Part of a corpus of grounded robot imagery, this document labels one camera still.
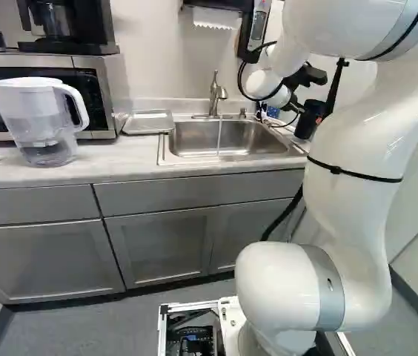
drawer front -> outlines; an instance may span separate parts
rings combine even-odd
[[[195,208],[294,196],[303,170],[94,185],[102,213],[113,215]]]
[[[128,288],[207,273],[217,208],[105,219]]]
[[[0,302],[123,291],[101,220],[0,226]]]
[[[90,185],[0,189],[0,225],[95,217],[99,210]]]

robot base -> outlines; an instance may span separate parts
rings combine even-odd
[[[300,356],[315,347],[316,332],[290,331],[277,340],[275,349],[246,320],[237,297],[223,297],[217,303],[226,356]]]
[[[196,353],[196,356],[281,356],[300,355],[296,353],[273,354],[265,351],[261,346],[263,339],[256,335],[240,308],[237,297],[223,297],[196,303],[169,303],[159,307],[158,314],[158,356],[185,356],[179,352],[180,340],[175,340],[175,333],[179,336],[186,331],[189,339],[197,337],[199,345],[205,343],[213,350],[209,353]],[[347,338],[343,333],[293,332],[295,340],[290,347],[310,348],[305,356],[355,356]]]

microwave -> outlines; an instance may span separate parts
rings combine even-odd
[[[77,89],[89,114],[89,126],[77,139],[114,139],[130,110],[129,90],[122,54],[66,56],[34,53],[0,53],[0,79],[23,76],[57,78]],[[79,118],[72,99],[67,108],[73,122]],[[12,140],[0,116],[0,141]]]

paper towel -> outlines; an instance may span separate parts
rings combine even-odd
[[[232,30],[237,28],[237,11],[212,9],[209,7],[193,7],[194,26]]]

stainless steel sink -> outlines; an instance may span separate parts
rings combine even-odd
[[[160,165],[289,156],[306,153],[280,133],[249,119],[187,119],[175,122],[172,132],[160,136]]]

